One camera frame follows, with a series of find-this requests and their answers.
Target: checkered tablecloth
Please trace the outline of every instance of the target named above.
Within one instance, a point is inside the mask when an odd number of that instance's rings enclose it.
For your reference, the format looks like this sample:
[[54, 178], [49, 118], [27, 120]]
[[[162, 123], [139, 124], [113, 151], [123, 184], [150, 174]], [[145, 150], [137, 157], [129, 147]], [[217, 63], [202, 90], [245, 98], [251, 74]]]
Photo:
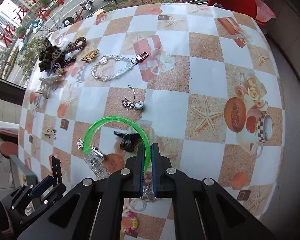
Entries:
[[[34, 68], [20, 118], [19, 158], [39, 181], [51, 174], [52, 155], [61, 160], [67, 192], [84, 178], [95, 179], [75, 143], [98, 119], [119, 115], [138, 122], [174, 167], [195, 179], [215, 179], [260, 219], [281, 166], [285, 110], [274, 57], [254, 20], [203, 5], [151, 4], [80, 21], [53, 33], [52, 44], [61, 36], [72, 42], [84, 36], [88, 43], [38, 111], [35, 91], [46, 73]], [[97, 48], [98, 58], [80, 61]], [[91, 76], [102, 55], [132, 58], [143, 51], [148, 59], [118, 79], [100, 82]], [[125, 65], [110, 61], [98, 66], [98, 73], [109, 75]], [[128, 85], [136, 100], [144, 101], [143, 111], [122, 106], [123, 98], [133, 100]], [[42, 134], [50, 127], [57, 130], [56, 139]], [[115, 130], [130, 131], [109, 123], [96, 134], [95, 146], [126, 160], [133, 154], [119, 148]], [[109, 165], [116, 170], [122, 164]], [[135, 210], [144, 207], [141, 201], [129, 203]], [[122, 239], [174, 239], [171, 199], [147, 203], [136, 216], [137, 233]]]

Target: wooden stool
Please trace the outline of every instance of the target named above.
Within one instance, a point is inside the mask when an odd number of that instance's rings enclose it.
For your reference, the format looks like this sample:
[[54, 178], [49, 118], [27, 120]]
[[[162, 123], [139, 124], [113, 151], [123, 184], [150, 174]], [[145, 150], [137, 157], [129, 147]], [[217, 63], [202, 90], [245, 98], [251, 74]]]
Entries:
[[0, 153], [7, 159], [11, 154], [18, 156], [18, 145], [13, 142], [3, 142], [0, 145]]

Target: red stool seat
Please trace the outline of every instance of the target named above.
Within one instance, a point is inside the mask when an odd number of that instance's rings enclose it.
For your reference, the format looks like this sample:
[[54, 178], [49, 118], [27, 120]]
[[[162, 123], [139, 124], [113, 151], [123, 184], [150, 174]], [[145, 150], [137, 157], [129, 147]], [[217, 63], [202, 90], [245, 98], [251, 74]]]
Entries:
[[13, 142], [3, 142], [0, 145], [0, 153], [7, 159], [9, 158], [9, 155], [18, 156], [18, 145]]
[[18, 144], [18, 134], [13, 131], [0, 129], [0, 138], [4, 142], [13, 142]]

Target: green plastic ring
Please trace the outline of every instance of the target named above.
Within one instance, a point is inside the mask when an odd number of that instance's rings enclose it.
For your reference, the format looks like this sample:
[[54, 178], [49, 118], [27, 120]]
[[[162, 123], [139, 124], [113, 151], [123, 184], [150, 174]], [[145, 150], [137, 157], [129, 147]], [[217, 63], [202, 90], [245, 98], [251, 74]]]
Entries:
[[83, 153], [84, 154], [89, 154], [91, 148], [93, 147], [92, 145], [92, 139], [95, 133], [101, 128], [106, 123], [109, 122], [124, 122], [130, 125], [134, 130], [137, 131], [137, 133], [141, 136], [143, 140], [143, 144], [145, 146], [145, 167], [144, 167], [144, 172], [148, 169], [148, 166], [150, 164], [150, 159], [151, 159], [151, 146], [149, 139], [146, 135], [146, 133], [143, 131], [143, 129], [135, 122], [131, 121], [128, 118], [121, 117], [121, 116], [107, 116], [103, 117], [100, 120], [96, 121], [87, 131], [86, 135], [84, 136], [83, 140]]

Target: metal keychain clasp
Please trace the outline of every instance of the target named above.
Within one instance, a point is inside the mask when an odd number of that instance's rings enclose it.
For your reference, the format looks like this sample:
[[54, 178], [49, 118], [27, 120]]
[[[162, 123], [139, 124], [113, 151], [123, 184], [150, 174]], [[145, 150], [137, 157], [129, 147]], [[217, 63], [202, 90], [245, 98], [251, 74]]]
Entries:
[[137, 55], [136, 57], [132, 58], [132, 64], [138, 64], [139, 62], [144, 61], [149, 56], [148, 52], [142, 52], [141, 54]]

